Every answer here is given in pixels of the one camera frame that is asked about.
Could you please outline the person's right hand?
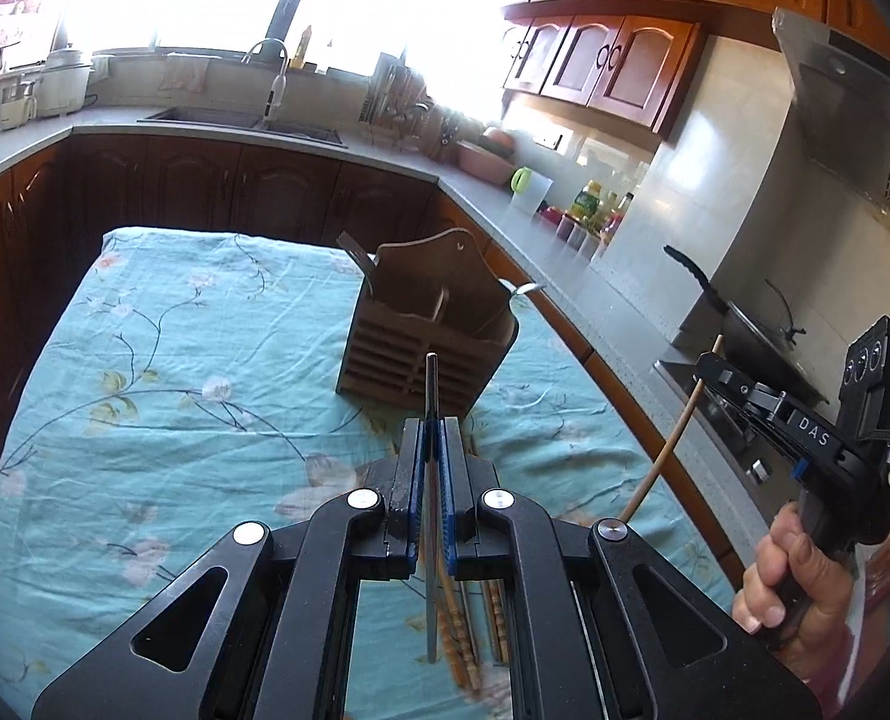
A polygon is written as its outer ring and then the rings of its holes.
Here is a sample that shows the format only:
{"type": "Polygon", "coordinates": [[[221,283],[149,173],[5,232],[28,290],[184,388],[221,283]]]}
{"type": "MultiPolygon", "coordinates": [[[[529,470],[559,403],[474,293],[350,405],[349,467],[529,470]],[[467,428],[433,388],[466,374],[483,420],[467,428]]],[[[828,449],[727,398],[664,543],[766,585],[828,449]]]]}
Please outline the person's right hand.
{"type": "Polygon", "coordinates": [[[741,589],[733,600],[731,619],[748,634],[783,628],[790,611],[778,589],[787,578],[803,590],[808,606],[788,628],[785,644],[775,656],[799,679],[817,684],[831,667],[838,667],[847,651],[853,577],[814,544],[793,502],[781,507],[756,546],[754,562],[742,574],[741,589]]]}

